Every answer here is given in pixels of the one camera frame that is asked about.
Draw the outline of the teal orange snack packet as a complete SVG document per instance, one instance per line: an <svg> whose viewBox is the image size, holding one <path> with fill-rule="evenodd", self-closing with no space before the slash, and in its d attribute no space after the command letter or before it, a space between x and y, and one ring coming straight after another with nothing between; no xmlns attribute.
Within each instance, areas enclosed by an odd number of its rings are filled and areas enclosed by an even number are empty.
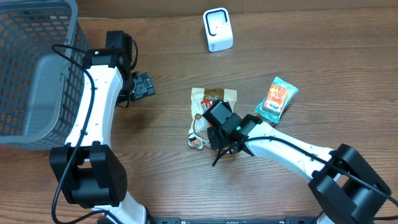
<svg viewBox="0 0 398 224"><path fill-rule="evenodd" d="M267 95L256 107L255 112L273 123L279 123L285 108L298 92L297 87L275 77Z"/></svg>

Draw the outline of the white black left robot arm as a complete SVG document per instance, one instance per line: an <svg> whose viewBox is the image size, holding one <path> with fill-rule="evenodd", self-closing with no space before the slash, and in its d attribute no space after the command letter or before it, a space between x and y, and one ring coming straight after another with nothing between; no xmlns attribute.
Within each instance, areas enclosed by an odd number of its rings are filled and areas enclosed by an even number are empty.
<svg viewBox="0 0 398 224"><path fill-rule="evenodd" d="M75 223L99 213L105 223L154 223L149 209L127 191L126 170L111 149L115 109L155 94L149 74L135 71L136 41L121 30L109 31L103 49L81 53L81 62L67 59L85 76L78 114L65 144L50 151L50 166L58 180L52 219L60 223L56 208L64 195L69 204L90 210Z"/></svg>

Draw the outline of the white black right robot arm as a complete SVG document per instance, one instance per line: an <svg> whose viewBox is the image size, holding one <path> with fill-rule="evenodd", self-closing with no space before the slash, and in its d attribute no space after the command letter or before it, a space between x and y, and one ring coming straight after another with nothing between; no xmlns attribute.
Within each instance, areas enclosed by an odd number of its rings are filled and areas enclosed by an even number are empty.
<svg viewBox="0 0 398 224"><path fill-rule="evenodd" d="M315 223L374 223L392 197L389 186L353 147L314 146L284 134L261 118L241 118L228 102L214 101L203 117L216 131L211 145L217 160L228 152L245 152L272 160L305 180L322 214Z"/></svg>

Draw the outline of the beige brown snack bag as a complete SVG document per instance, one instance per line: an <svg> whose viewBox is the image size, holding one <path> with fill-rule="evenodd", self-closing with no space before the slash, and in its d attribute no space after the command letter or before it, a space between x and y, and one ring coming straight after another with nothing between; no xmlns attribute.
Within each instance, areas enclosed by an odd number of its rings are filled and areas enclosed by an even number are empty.
<svg viewBox="0 0 398 224"><path fill-rule="evenodd" d="M229 89L206 89L206 88L192 88L191 91L191 114L192 123L188 131L188 145L197 149L204 147L211 147L208 138L207 129L210 127L208 121L202 116L204 113L201 108L201 101L208 98L209 100L224 100L227 101L231 108L238 99L238 92Z"/></svg>

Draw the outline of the red snack stick packet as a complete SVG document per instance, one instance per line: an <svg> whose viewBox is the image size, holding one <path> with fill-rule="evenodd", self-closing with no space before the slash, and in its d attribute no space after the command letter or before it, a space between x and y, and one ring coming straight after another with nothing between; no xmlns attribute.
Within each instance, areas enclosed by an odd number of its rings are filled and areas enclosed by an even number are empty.
<svg viewBox="0 0 398 224"><path fill-rule="evenodd" d="M203 110L203 112L205 112L207 109L209 109L212 105L212 100L209 100L208 98L204 99L201 101L201 108Z"/></svg>

